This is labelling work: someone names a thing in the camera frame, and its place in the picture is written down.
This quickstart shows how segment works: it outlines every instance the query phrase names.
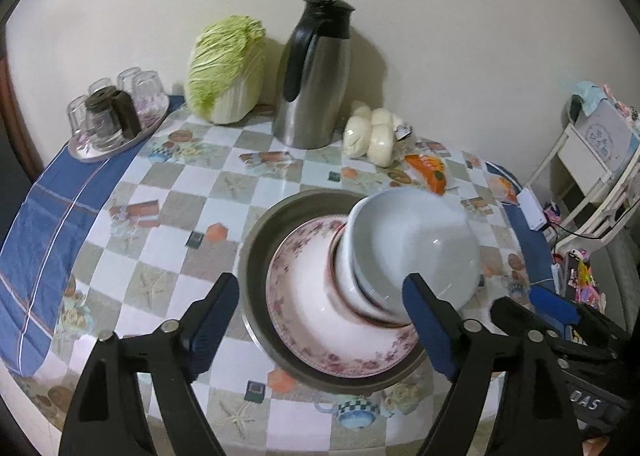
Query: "white bowl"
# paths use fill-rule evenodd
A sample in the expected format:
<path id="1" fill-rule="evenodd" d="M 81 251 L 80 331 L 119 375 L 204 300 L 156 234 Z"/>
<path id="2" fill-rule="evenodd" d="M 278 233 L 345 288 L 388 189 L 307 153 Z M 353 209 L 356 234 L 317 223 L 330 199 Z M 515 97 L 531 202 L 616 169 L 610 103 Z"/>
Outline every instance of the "white bowl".
<path id="1" fill-rule="evenodd" d="M 353 257 L 351 249 L 345 247 L 343 237 L 344 228 L 341 228 L 336 232 L 329 251 L 331 275 L 340 297 L 349 308 L 359 315 L 382 321 L 388 325 L 405 325 L 406 323 L 399 324 L 394 315 L 373 304 L 362 293 L 351 267 L 351 258 Z"/>
<path id="2" fill-rule="evenodd" d="M 456 310 L 478 286 L 480 249 L 466 214 L 425 190 L 393 188 L 359 202 L 343 240 L 361 290 L 401 324 L 410 322 L 402 304 L 409 274 L 420 274 Z"/>

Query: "orange food package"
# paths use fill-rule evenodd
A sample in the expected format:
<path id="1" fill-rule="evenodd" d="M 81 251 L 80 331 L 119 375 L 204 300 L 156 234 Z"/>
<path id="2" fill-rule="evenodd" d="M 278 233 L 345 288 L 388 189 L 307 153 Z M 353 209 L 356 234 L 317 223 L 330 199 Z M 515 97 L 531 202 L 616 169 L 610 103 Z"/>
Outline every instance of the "orange food package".
<path id="1" fill-rule="evenodd" d="M 404 161 L 420 175 L 431 192 L 440 196 L 444 194 L 447 178 L 444 175 L 444 162 L 441 159 L 425 154 L 409 154 L 404 157 Z"/>
<path id="2" fill-rule="evenodd" d="M 516 189 L 513 183 L 503 176 L 489 172 L 485 172 L 484 177 L 495 199 L 502 203 L 518 204 L 518 197 L 516 196 Z"/>

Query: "white device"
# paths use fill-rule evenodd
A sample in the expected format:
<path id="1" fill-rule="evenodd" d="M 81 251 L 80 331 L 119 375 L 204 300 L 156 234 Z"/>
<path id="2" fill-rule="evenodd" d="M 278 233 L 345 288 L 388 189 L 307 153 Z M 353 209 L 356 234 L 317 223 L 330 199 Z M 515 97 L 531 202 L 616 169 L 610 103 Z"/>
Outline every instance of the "white device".
<path id="1" fill-rule="evenodd" d="M 562 288 L 562 268 L 558 263 L 554 263 L 551 265 L 551 274 L 554 276 L 554 288 L 556 289 L 556 293 L 558 295 L 564 294 L 564 289 Z"/>
<path id="2" fill-rule="evenodd" d="M 531 230 L 540 230 L 546 225 L 546 215 L 538 202 L 538 198 L 533 194 L 530 187 L 525 187 L 518 193 L 518 203 L 522 209 L 527 225 Z"/>

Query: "upside-down glass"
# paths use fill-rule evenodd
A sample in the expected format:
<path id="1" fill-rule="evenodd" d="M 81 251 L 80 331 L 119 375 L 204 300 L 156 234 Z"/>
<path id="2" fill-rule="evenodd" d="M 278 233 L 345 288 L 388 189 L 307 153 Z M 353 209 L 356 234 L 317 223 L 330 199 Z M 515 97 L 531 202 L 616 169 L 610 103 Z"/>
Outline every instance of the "upside-down glass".
<path id="1" fill-rule="evenodd" d="M 116 81 L 116 87 L 120 91 L 126 91 L 129 95 L 133 93 L 133 77 L 140 73 L 142 70 L 138 66 L 133 68 L 127 68 L 118 74 Z"/>
<path id="2" fill-rule="evenodd" d="M 111 82 L 111 79 L 108 77 L 101 78 L 100 80 L 95 81 L 89 86 L 89 94 L 93 95 L 97 90 L 101 90 L 102 88 L 106 88 L 107 86 L 113 86 L 113 82 Z"/>
<path id="3" fill-rule="evenodd" d="M 66 107 L 66 118 L 69 119 L 69 126 L 71 126 L 71 135 L 75 136 L 76 134 L 82 134 L 86 131 L 85 128 L 85 118 L 86 118 L 86 107 L 84 102 L 86 100 L 86 95 L 80 95 L 76 97 Z"/>
<path id="4" fill-rule="evenodd" d="M 167 95 L 157 71 L 143 71 L 133 77 L 133 103 L 140 122 L 155 119 L 167 107 Z"/>

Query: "metal basin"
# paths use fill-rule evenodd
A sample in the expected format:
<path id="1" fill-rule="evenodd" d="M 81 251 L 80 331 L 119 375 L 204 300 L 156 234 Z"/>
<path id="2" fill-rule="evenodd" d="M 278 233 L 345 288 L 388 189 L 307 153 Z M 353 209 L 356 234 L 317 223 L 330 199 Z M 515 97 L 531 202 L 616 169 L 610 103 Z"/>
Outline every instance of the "metal basin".
<path id="1" fill-rule="evenodd" d="M 265 281 L 271 258 L 280 243 L 310 219 L 328 214 L 348 214 L 364 197 L 363 194 L 331 189 L 309 190 L 290 196 L 263 214 L 240 251 L 240 301 L 249 335 L 289 375 L 321 391 L 369 394 L 385 389 L 411 374 L 425 357 L 424 349 L 418 344 L 386 372 L 366 378 L 326 375 L 291 353 L 271 323 L 265 299 Z"/>

